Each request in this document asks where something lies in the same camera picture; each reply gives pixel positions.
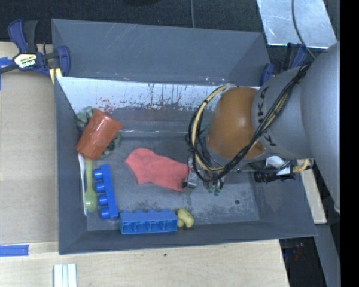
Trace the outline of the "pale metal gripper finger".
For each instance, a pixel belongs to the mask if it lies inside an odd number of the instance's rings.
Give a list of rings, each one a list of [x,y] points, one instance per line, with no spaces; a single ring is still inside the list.
[[[198,176],[194,172],[189,172],[186,180],[185,187],[190,189],[195,189],[198,184]]]

